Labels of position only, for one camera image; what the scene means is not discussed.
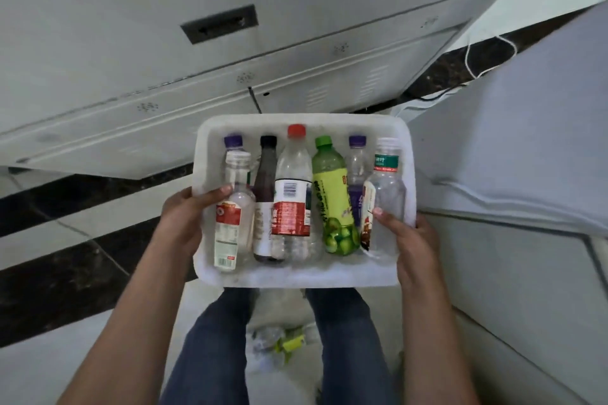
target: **barcode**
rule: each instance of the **barcode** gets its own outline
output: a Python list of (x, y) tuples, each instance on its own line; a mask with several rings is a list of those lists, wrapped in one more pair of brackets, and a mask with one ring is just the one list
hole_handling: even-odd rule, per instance
[(295, 197), (296, 188), (297, 188), (296, 183), (285, 183), (283, 185), (283, 196), (284, 197)]
[(232, 268), (232, 261), (224, 258), (218, 258), (218, 265)]

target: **black bottle cap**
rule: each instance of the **black bottle cap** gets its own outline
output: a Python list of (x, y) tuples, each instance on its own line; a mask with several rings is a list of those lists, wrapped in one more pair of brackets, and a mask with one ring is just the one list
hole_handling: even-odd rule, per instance
[(265, 134), (260, 138), (262, 147), (277, 147), (277, 137), (273, 134)]

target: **white plastic tray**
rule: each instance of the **white plastic tray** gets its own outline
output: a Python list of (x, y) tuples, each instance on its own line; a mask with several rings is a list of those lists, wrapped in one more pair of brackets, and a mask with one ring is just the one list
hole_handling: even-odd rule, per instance
[[(276, 134), (277, 153), (285, 147), (287, 126), (304, 124), (307, 128), (307, 146), (311, 156), (316, 153), (314, 139), (329, 134), (334, 147), (346, 156), (351, 134), (367, 136), (368, 151), (373, 154), (376, 138), (392, 136), (402, 142), (399, 170), (407, 187), (405, 216), (409, 225), (416, 220), (416, 181), (414, 154), (407, 125), (401, 119), (382, 115), (356, 114), (261, 114), (225, 115), (206, 120), (198, 130), (194, 153), (192, 189), (200, 195), (222, 185), (220, 164), (224, 156), (224, 136), (239, 132), (243, 146), (253, 157), (260, 153), (260, 137)], [(313, 205), (313, 219), (318, 216)], [(395, 263), (380, 263), (358, 251), (347, 257), (320, 253), (321, 259), (310, 267), (283, 265), (273, 267), (255, 262), (237, 263), (232, 273), (219, 272), (213, 266), (213, 236), (215, 209), (203, 213), (202, 242), (194, 255), (194, 270), (198, 277), (210, 285), (242, 286), (252, 288), (330, 288), (351, 286), (392, 286), (397, 284)]]

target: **jeans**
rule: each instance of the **jeans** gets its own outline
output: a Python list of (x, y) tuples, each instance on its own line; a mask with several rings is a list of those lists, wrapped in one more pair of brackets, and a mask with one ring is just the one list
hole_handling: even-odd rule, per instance
[[(249, 403), (245, 330), (252, 313), (251, 291), (226, 288), (198, 317), (163, 391), (162, 405)], [(308, 289), (306, 295), (323, 343), (322, 403), (397, 405), (361, 295), (354, 288)]]

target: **green bottle cap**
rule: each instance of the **green bottle cap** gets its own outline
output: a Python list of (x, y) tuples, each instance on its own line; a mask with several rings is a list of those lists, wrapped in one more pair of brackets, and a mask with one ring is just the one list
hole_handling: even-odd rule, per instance
[(324, 134), (323, 136), (319, 136), (315, 138), (314, 143), (317, 147), (321, 146), (331, 146), (331, 136)]

